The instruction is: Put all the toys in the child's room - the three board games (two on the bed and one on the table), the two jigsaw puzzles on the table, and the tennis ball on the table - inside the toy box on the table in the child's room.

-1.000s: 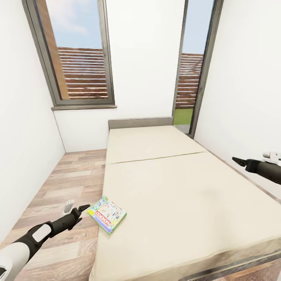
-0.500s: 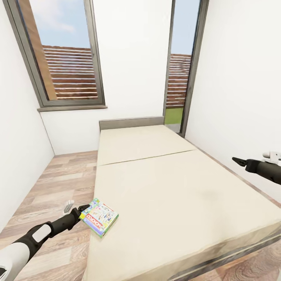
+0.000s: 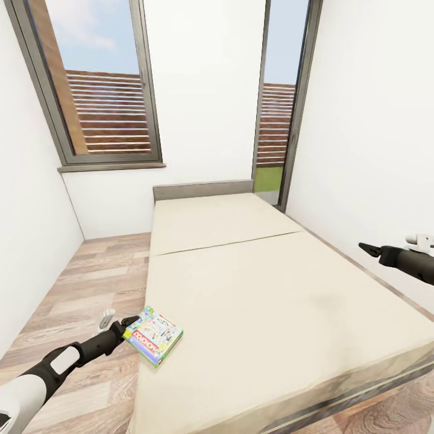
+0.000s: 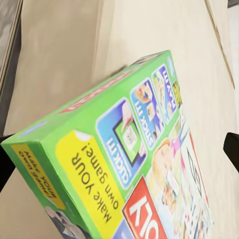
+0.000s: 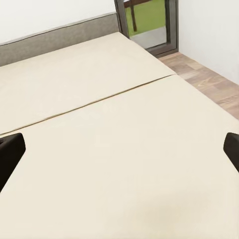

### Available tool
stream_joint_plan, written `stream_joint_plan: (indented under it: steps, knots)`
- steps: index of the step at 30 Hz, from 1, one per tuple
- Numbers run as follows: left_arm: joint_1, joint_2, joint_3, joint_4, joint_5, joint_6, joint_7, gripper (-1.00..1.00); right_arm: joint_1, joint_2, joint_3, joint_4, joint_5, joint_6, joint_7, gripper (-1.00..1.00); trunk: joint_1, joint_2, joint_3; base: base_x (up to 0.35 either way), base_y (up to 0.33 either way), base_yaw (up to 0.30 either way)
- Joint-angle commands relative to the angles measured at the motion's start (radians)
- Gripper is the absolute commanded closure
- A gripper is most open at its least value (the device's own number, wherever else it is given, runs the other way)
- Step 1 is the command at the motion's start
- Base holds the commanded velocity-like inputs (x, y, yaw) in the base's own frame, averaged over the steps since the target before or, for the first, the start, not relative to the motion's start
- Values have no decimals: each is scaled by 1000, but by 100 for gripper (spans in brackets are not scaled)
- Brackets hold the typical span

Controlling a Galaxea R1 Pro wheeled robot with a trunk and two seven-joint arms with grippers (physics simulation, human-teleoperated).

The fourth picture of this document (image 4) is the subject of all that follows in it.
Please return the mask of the board game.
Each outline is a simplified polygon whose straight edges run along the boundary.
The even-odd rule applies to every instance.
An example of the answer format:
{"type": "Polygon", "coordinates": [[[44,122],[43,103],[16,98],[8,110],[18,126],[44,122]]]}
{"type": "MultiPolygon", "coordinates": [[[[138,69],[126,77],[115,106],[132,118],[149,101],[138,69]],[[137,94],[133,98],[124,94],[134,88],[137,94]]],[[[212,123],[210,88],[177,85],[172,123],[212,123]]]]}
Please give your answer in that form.
{"type": "Polygon", "coordinates": [[[0,142],[63,239],[213,239],[171,50],[0,142]]]}

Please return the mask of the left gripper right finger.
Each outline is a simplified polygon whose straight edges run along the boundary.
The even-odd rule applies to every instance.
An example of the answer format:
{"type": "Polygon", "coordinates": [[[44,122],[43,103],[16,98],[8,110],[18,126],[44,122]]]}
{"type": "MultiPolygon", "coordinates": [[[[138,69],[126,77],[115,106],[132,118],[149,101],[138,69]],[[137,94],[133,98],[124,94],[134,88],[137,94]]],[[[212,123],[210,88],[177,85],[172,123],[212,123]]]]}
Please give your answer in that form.
{"type": "Polygon", "coordinates": [[[228,132],[225,137],[223,150],[239,172],[239,134],[228,132]]]}

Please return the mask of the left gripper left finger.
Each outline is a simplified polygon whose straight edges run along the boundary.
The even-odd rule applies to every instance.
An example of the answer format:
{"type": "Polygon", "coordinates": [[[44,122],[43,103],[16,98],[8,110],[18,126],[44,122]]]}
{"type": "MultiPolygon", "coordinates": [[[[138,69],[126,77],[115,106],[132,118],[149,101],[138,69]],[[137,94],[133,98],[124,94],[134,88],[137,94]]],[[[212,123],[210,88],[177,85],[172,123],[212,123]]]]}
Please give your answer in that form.
{"type": "MultiPolygon", "coordinates": [[[[5,136],[0,138],[0,142],[9,137],[10,136],[5,136]]],[[[5,149],[0,146],[0,192],[4,188],[15,168],[16,165],[13,164],[12,159],[9,157],[5,149]]]]}

